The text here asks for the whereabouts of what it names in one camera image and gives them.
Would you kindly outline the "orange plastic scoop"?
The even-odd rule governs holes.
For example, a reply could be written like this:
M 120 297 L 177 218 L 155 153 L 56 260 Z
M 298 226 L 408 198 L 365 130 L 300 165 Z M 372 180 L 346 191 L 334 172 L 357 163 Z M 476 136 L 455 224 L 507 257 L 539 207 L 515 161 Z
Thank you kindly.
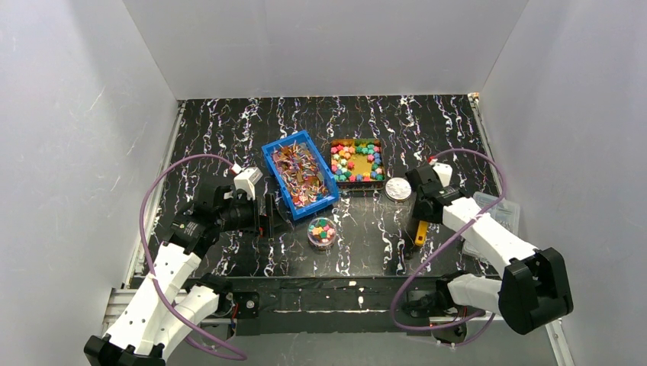
M 423 220 L 420 220 L 417 226 L 416 236 L 414 238 L 414 244 L 416 246 L 423 246 L 427 240 L 427 230 L 429 223 Z

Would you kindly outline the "clear round plastic jar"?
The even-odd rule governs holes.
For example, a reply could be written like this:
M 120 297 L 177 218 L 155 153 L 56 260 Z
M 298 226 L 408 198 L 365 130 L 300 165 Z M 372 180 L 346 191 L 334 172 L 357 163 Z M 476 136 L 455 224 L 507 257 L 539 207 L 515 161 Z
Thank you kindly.
M 337 237 L 336 224 L 330 218 L 316 217 L 308 224 L 307 237 L 315 249 L 328 250 Z

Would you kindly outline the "blue plastic candy bin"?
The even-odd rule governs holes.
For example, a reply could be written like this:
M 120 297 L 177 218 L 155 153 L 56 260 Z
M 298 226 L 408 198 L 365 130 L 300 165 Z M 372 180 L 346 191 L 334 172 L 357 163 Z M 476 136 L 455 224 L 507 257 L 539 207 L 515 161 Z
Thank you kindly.
M 267 143 L 262 154 L 293 220 L 315 214 L 339 200 L 333 173 L 307 131 Z

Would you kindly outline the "square tin of star candies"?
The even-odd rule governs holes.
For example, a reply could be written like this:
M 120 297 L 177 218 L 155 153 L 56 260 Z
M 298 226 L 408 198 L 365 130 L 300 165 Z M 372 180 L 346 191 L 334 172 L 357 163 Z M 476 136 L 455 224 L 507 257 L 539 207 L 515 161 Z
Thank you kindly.
M 380 190 L 388 178 L 384 146 L 375 138 L 332 140 L 329 165 L 344 191 Z

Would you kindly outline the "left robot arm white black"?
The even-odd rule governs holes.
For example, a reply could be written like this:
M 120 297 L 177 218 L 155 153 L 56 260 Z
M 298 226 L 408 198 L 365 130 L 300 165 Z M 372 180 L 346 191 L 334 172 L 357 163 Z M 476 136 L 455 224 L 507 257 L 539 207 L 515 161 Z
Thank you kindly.
M 150 271 L 117 320 L 86 342 L 92 365 L 164 365 L 175 348 L 209 316 L 233 316 L 230 281 L 203 275 L 181 300 L 176 297 L 222 233 L 240 231 L 271 238 L 287 221 L 274 194 L 266 211 L 242 188 L 206 187 L 175 214 Z

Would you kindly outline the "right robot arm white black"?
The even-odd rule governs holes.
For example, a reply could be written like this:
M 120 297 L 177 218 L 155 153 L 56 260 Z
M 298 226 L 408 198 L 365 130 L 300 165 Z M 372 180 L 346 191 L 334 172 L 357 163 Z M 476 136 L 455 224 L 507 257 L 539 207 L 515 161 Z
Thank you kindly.
M 415 316 L 453 307 L 486 310 L 502 316 L 521 335 L 571 313 L 574 303 L 563 256 L 554 248 L 536 248 L 482 213 L 473 197 L 449 183 L 449 176 L 433 165 L 407 172 L 416 192 L 413 217 L 459 233 L 499 278 L 458 271 L 440 278 L 433 293 L 406 302 L 403 309 Z

